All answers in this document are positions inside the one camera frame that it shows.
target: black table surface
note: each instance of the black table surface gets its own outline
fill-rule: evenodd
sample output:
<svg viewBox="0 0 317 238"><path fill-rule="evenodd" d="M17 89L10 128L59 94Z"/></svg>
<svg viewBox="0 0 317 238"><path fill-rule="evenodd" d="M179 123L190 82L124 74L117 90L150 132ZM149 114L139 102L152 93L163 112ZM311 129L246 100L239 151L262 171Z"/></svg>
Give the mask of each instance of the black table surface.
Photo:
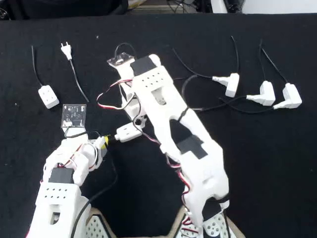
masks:
<svg viewBox="0 0 317 238"><path fill-rule="evenodd" d="M260 39L303 103L293 110L247 115L230 108L200 114L224 151L229 177L229 217L247 237L317 236L317 15L142 15L0 22L0 233L24 237L32 221L42 169L63 139L61 105L82 104L72 71L60 51L67 41L87 104L86 129L114 133L128 122L124 112L107 111L96 96L119 78L107 60L121 42L131 43L138 57L154 53L170 75L190 75L172 52L176 48L197 72L228 75L235 70L230 36L240 55L237 95L257 94L262 73L257 58ZM37 90L31 45L37 49L38 73L56 92L60 105L47 110ZM276 101L284 82L264 61ZM181 87L182 80L175 81ZM198 78L188 86L192 107L217 105L225 88ZM118 89L104 102L118 104ZM261 110L251 102L240 108ZM152 133L150 124L146 131ZM93 203L117 236L168 233L181 206L183 184L159 148L146 138L110 147L118 182ZM113 179L110 160L82 187L91 197Z"/></svg>

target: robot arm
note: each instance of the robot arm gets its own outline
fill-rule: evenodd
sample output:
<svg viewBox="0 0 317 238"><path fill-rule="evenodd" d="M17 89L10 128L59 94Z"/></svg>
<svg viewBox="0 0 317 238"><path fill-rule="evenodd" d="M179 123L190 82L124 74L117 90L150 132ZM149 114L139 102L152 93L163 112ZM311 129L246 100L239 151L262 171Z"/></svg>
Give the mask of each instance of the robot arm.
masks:
<svg viewBox="0 0 317 238"><path fill-rule="evenodd" d="M196 113L187 107L158 56L134 60L122 53L108 63L118 70L121 79L132 79L123 89L127 89L126 95L135 93L137 99L134 100L139 104L128 105L125 110L131 118L137 116L139 110L139 116L146 114L153 124L162 153L179 164L179 175L188 187L183 193L187 215L201 228L206 201L212 197L223 199L229 192L222 148L211 139ZM171 119L188 128L192 136L175 144L170 131ZM219 202L219 206L211 217L227 208L229 200Z"/></svg>
<svg viewBox="0 0 317 238"><path fill-rule="evenodd" d="M67 135L84 128L69 128ZM88 140L87 135L62 140L61 145L46 159L43 179L36 199L27 238L69 238L74 222L88 199L80 186L88 173L97 169L106 154L105 138ZM77 224L76 238L86 237L85 226L91 206L88 205Z"/></svg>

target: power cord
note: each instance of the power cord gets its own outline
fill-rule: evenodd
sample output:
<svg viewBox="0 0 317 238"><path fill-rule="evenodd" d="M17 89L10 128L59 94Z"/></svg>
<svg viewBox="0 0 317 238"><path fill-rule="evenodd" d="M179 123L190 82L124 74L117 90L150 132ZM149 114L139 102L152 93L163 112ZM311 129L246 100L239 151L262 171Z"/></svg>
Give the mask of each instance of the power cord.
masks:
<svg viewBox="0 0 317 238"><path fill-rule="evenodd" d="M235 41L235 39L233 38L233 36L230 36L230 39L233 42L233 46L234 46L234 51L236 52L236 62L237 62L237 73L239 73L240 71L240 62L239 62L239 53L238 53L238 47L237 47L237 43Z"/></svg>
<svg viewBox="0 0 317 238"><path fill-rule="evenodd" d="M197 78L197 75L192 75L190 76L189 78L187 78L185 80L185 82L183 83L183 86L182 86L182 89L181 89L181 95L182 95L182 98L184 100L184 102L188 105L188 103L186 102L186 95L185 95L185 90L186 90L186 86L188 85L188 83L194 79L194 78ZM212 106L212 107L207 107L207 108L191 108L193 109L194 111L197 111L197 112L206 112L206 111L211 111L211 110L215 110L215 109L219 109L219 108L222 108L222 107L225 107L239 99L242 99L242 98L246 98L246 96L239 96L239 97L236 97L236 98L233 98L231 100L229 100L228 102L224 102L220 105L216 105L216 106Z"/></svg>
<svg viewBox="0 0 317 238"><path fill-rule="evenodd" d="M195 71L193 71L190 67L187 66L187 64L185 64L185 62L181 59L181 57L178 55L178 53L176 52L176 49L172 49L174 54L176 55L176 57L178 58L178 60L182 63L182 65L190 72L192 72L193 74L199 76L199 77L202 77L202 78L211 78L212 79L212 76L207 76L207 75L203 75L203 74L200 74L200 73L197 73Z"/></svg>
<svg viewBox="0 0 317 238"><path fill-rule="evenodd" d="M264 65L263 65L262 60L261 60L262 44L263 44L263 40L261 39L260 40L260 44L259 44L258 58L259 58L260 66L261 66L261 69L262 69L263 81L266 81Z"/></svg>
<svg viewBox="0 0 317 238"><path fill-rule="evenodd" d="M54 106L56 106L57 104L59 104L59 100L54 92L54 90L49 86L49 85L43 85L43 83L41 82L38 72L36 70L36 54L35 54L35 50L34 47L31 46L32 48L32 63L33 63L33 71L35 74L35 77L37 79L37 81L40 84L40 89L38 90L39 95L44 103L44 105L46 106L47 109L50 109Z"/></svg>
<svg viewBox="0 0 317 238"><path fill-rule="evenodd" d="M116 47L115 50L114 50L114 58L117 58L118 50L119 50L119 48L120 48L121 46L129 46L129 47L132 49L132 51L133 51L133 56L134 56L134 58L137 59L137 52L136 52L136 50L135 50L134 47L133 47L130 43L128 43L128 42L123 42L123 43L117 45L117 47Z"/></svg>
<svg viewBox="0 0 317 238"><path fill-rule="evenodd" d="M232 109L234 109L234 110L236 110L236 111L238 111L238 112L241 112L241 113L246 113L246 114L261 114L261 113L267 113L267 112L273 110L273 107L270 107L270 108L267 108L267 109L262 110L262 111L245 111L245 110L243 110L243 109L239 109L239 108L237 108L237 107L231 105L230 103L232 103L233 100L226 102L223 98L219 98L219 99L220 99L221 101L223 101L226 105L228 105L229 107L231 107Z"/></svg>
<svg viewBox="0 0 317 238"><path fill-rule="evenodd" d="M40 80L40 78L39 78L39 75L38 75L38 72L37 72L37 70L36 70L35 50L34 50L33 45L31 46L31 48L32 48L33 71L34 71L34 74L35 74L36 79L38 80L40 86L42 87L42 86L43 86L43 83L41 82L41 80Z"/></svg>
<svg viewBox="0 0 317 238"><path fill-rule="evenodd" d="M77 87L80 91L80 93L83 95L83 97L85 98L85 100L87 101L87 103L89 102L89 99L87 98L86 94L84 93L84 91L82 90L79 82L78 82L78 78L77 78L77 73L73 64L73 60L72 60L72 56L71 56L71 46L66 42L66 45L64 46L63 43L61 43L61 51L66 55L68 61L70 62L70 66L73 70L73 74L74 74L74 78L77 84Z"/></svg>
<svg viewBox="0 0 317 238"><path fill-rule="evenodd" d="M64 137L65 137L65 138L76 138L76 137L78 137L78 136L85 135L85 134L91 134L91 133L95 133L98 137L101 137L101 134L100 134L98 131L96 131L96 130L87 130L87 131L84 131L84 132L79 133L79 134L76 134L76 135L67 136L67 133L68 133L68 129L69 129L69 128L70 128L70 127L68 127L68 128L66 129L65 133L64 133Z"/></svg>
<svg viewBox="0 0 317 238"><path fill-rule="evenodd" d="M284 77L284 75L281 73L281 71L277 68L277 66L274 64L274 62L271 60L271 58L268 56L267 52L265 51L265 49L263 48L263 46L261 45L261 50L264 53L265 57L267 58L267 60L270 62L270 64L275 68L275 70L277 71L277 73L281 76L281 78L284 80L285 83L288 83L287 79Z"/></svg>
<svg viewBox="0 0 317 238"><path fill-rule="evenodd" d="M229 224L228 224L228 217L227 217L226 210L223 211L223 216L224 216L224 221L225 221L226 227L227 227L228 238L231 238L230 228L229 228Z"/></svg>
<svg viewBox="0 0 317 238"><path fill-rule="evenodd" d="M103 188L102 190L100 190L99 192L97 192L94 196L92 196L92 197L85 203L85 205L83 206L83 208L82 208L82 209L80 210L80 212L78 213L78 216L77 216L77 218L76 218L76 220L75 220L75 223L74 223L73 230L72 230L72 232L71 232L70 238L74 238L75 232L76 232L76 227L77 227L77 225L78 225L78 222L79 222L79 220L80 220L80 217L83 215L83 213L84 213L85 209L88 207L88 205L89 205L90 203L92 203L95 199L97 199L100 195L102 195L104 192L107 192L109 189L111 189L112 186L117 182L117 180L118 180L118 173L117 173L117 171L116 171L116 169L115 169L115 166L114 166L114 164L113 164L113 161L112 161L112 169L113 169L113 171L114 171L114 173L115 173L115 178L114 178L113 182L112 182L110 185L108 185L107 187L105 187L105 188Z"/></svg>

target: white robot part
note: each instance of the white robot part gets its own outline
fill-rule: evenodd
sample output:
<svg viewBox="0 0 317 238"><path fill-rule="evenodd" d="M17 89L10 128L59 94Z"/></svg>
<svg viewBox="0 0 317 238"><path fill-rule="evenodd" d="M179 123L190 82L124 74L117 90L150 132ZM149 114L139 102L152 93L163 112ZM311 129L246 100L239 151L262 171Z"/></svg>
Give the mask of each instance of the white robot part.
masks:
<svg viewBox="0 0 317 238"><path fill-rule="evenodd" d="M275 102L275 94L272 83L264 81L260 86L260 94L247 95L247 99L256 103L260 103L263 106L272 106L272 104Z"/></svg>
<svg viewBox="0 0 317 238"><path fill-rule="evenodd" d="M236 95L239 78L240 76L238 73L232 73L229 77L212 77L213 81L219 82L222 85L226 86L225 95L230 98L234 98L234 96Z"/></svg>
<svg viewBox="0 0 317 238"><path fill-rule="evenodd" d="M136 61L131 66L131 69L135 67L143 70L133 77L131 89L154 127L162 153L180 163L182 173L190 185L189 192L184 195L187 214L197 227L202 227L202 210L206 200L210 197L222 199L229 192L222 148L211 139L196 113L187 107L167 70L160 64L158 56L150 55L148 58L152 63L147 61L144 65L135 65ZM234 80L239 80L238 74L232 76L232 82ZM202 142L200 146L205 153L203 157L198 158L192 151L183 153L179 150L171 136L171 119L178 120ZM220 206L225 209L228 205L229 201Z"/></svg>
<svg viewBox="0 0 317 238"><path fill-rule="evenodd" d="M286 83L283 89L283 96L285 101L280 102L273 106L274 109L280 108L297 108L302 104L302 98L299 95L297 88L294 84Z"/></svg>
<svg viewBox="0 0 317 238"><path fill-rule="evenodd" d="M43 182L27 238L69 238L77 214L87 201L76 184ZM85 237L89 211L90 205L79 220L75 238Z"/></svg>

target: power plug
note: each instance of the power plug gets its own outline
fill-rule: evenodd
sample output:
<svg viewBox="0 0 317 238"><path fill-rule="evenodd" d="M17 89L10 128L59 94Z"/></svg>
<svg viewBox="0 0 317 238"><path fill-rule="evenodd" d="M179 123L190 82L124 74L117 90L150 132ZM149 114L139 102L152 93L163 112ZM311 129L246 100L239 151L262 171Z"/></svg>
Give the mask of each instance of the power plug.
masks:
<svg viewBox="0 0 317 238"><path fill-rule="evenodd" d="M234 98L234 96L236 95L239 78L240 76L238 73L232 73L229 77L212 77L213 81L219 82L227 87L225 95L230 98Z"/></svg>
<svg viewBox="0 0 317 238"><path fill-rule="evenodd" d="M285 101L280 102L273 106L274 109L279 108L297 108L302 104L302 98L299 95L297 88L294 84L286 83L283 89L283 96Z"/></svg>
<svg viewBox="0 0 317 238"><path fill-rule="evenodd" d="M142 129L140 126L137 126L140 130L134 127L133 123L130 122L122 127L117 129L117 134L114 136L116 140L120 140L120 142L126 142L132 140L136 137L142 135Z"/></svg>
<svg viewBox="0 0 317 238"><path fill-rule="evenodd" d="M272 83L264 81L260 87L260 94L247 95L247 99L256 103L260 103L263 106L272 106L272 104L275 102L275 94Z"/></svg>
<svg viewBox="0 0 317 238"><path fill-rule="evenodd" d="M49 85L44 85L39 89L39 95L44 103L44 105L50 109L57 104L59 104L59 100L54 93L53 89Z"/></svg>

